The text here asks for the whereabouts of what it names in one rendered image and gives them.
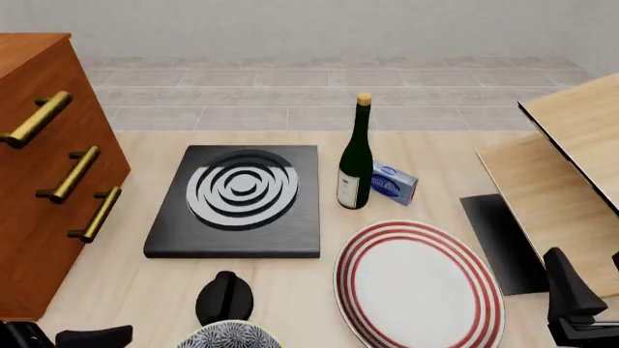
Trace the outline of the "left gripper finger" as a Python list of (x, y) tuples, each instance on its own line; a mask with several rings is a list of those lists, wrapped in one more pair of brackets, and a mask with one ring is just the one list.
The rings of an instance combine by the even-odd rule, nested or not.
[(125, 348), (133, 341), (131, 325), (107, 330), (64, 330), (55, 336), (56, 348)]

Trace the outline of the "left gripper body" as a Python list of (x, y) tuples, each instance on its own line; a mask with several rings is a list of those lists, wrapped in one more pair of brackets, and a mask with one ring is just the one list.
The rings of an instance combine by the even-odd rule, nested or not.
[(0, 348), (54, 348), (54, 344), (36, 323), (0, 321)]

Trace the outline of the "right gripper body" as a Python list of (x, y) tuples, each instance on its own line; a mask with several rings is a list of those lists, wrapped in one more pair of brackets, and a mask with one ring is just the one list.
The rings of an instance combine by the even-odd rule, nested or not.
[(592, 315), (548, 315), (548, 329), (563, 348), (619, 348), (619, 320), (597, 321)]

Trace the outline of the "flat black stove plate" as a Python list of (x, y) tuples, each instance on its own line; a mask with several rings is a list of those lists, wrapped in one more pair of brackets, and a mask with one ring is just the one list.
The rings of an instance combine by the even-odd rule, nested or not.
[(148, 258), (317, 258), (314, 145), (191, 145), (145, 240)]

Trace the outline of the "blue patterned white bowl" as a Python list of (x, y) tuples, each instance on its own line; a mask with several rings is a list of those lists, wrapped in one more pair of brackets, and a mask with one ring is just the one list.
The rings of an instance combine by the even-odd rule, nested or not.
[(283, 348), (270, 333), (249, 321), (225, 320), (208, 324), (175, 348)]

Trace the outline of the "wooden cabinet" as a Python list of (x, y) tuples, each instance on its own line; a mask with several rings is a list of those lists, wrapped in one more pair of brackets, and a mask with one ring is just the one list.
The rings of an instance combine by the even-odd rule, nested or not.
[[(72, 102), (23, 149), (0, 142), (0, 319), (38, 320), (87, 244), (67, 237), (101, 204), (96, 192), (121, 187), (130, 165), (108, 123), (69, 34), (0, 33), (0, 133), (36, 112), (37, 98), (69, 92)], [(101, 153), (63, 204), (37, 198), (76, 162)]]

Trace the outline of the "pale wooden rack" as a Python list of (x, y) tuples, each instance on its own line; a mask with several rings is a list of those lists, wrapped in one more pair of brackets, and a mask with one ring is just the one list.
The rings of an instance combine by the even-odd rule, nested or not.
[(619, 297), (619, 73), (518, 105), (531, 135), (476, 151), (538, 255), (558, 247), (600, 297)]

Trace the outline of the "white plate with red rings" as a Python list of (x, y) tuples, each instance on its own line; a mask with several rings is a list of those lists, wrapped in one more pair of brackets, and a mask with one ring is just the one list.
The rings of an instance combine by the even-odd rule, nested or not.
[(339, 252), (333, 283), (342, 318), (367, 348), (498, 348), (506, 327), (489, 266), (422, 222), (360, 229)]

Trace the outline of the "blue printed food box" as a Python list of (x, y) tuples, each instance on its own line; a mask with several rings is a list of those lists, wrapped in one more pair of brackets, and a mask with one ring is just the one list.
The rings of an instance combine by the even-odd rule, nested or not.
[(371, 187), (400, 205), (408, 206), (412, 202), (418, 183), (417, 178), (407, 173), (381, 164), (379, 161), (373, 162)]

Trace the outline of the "dark green wine bottle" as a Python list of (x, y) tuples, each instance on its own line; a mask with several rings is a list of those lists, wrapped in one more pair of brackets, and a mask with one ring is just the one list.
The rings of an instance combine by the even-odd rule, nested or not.
[(370, 109), (371, 94), (357, 95), (353, 131), (339, 161), (337, 200), (350, 210), (361, 209), (368, 202), (373, 171), (368, 142)]

